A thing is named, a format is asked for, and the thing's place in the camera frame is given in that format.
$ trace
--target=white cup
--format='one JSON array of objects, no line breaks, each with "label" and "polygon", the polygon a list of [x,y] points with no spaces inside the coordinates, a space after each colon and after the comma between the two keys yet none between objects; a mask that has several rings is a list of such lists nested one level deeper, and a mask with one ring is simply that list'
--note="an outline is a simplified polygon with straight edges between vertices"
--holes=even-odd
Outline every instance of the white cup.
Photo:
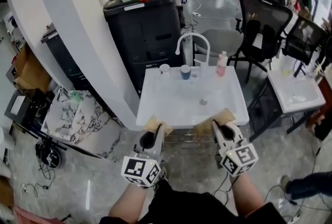
[{"label": "white cup", "polygon": [[6,133],[2,127],[0,127],[0,145],[9,149],[14,150],[15,148],[15,140],[11,135]]},{"label": "white cup", "polygon": [[0,203],[0,218],[2,220],[14,220],[14,214],[8,206]]},{"label": "white cup", "polygon": [[170,77],[171,76],[171,67],[168,64],[162,64],[159,67],[160,74],[163,75],[163,77]]},{"label": "white cup", "polygon": [[2,161],[0,161],[0,176],[4,176],[6,178],[11,177],[10,168],[6,164],[4,164]]}]

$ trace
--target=black storage bin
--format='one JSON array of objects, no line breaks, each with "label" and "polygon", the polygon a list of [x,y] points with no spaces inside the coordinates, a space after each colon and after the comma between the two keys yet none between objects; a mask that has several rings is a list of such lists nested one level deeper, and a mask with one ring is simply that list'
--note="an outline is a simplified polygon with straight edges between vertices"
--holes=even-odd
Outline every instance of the black storage bin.
[{"label": "black storage bin", "polygon": [[182,48],[181,55],[175,55],[181,37],[175,0],[110,0],[104,15],[138,94],[147,68],[184,64]]}]

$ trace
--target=blue cup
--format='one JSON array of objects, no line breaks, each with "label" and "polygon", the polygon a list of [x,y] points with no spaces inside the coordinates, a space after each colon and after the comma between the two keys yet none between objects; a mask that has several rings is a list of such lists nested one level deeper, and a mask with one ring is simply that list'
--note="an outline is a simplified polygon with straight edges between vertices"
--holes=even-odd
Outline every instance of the blue cup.
[{"label": "blue cup", "polygon": [[181,77],[184,80],[187,80],[190,78],[191,75],[191,67],[189,65],[183,65],[180,67],[180,71],[181,71]]}]

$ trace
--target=marble table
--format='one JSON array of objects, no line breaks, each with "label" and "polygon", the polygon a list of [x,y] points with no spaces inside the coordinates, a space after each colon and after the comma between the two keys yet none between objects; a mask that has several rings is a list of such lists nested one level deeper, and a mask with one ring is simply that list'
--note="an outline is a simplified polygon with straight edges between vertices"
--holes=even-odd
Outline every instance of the marble table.
[{"label": "marble table", "polygon": [[89,91],[77,93],[80,102],[62,89],[57,91],[41,131],[70,147],[107,158],[120,140],[120,127]]}]

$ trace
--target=white label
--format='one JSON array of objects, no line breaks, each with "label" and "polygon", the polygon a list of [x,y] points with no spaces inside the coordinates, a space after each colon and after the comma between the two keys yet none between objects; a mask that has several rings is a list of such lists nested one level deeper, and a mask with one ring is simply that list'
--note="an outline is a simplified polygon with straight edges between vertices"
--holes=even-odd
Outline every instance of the white label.
[{"label": "white label", "polygon": [[48,37],[48,39],[52,39],[55,36],[58,36],[59,33],[55,32],[54,34],[52,34],[51,36]]},{"label": "white label", "polygon": [[124,8],[124,10],[128,11],[128,10],[132,10],[132,9],[142,8],[144,6],[145,6],[144,4],[137,4],[137,5],[133,5],[133,6],[127,6],[127,7]]}]

